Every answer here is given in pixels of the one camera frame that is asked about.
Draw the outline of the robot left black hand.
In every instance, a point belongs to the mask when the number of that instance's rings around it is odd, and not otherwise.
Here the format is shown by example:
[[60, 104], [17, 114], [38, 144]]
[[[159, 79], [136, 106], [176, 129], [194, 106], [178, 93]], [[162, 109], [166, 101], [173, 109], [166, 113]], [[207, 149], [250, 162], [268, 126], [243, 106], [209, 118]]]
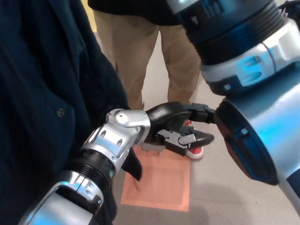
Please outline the robot left black hand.
[[179, 155], [186, 155], [190, 149], [210, 144], [214, 135], [185, 126], [185, 120], [214, 124], [214, 110], [204, 104], [169, 102], [146, 111], [150, 119], [150, 131], [145, 143], [164, 146]]

